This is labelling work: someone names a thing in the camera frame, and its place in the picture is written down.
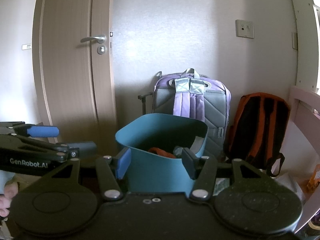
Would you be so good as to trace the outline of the person's left hand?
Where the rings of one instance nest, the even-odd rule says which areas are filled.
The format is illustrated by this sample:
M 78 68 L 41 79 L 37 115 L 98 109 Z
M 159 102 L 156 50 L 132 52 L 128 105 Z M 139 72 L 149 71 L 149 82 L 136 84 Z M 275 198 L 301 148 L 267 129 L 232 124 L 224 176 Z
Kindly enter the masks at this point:
M 1 217 L 7 217 L 9 215 L 9 208 L 13 198 L 18 194 L 19 184 L 14 181 L 5 185 L 3 193 L 1 194 Z

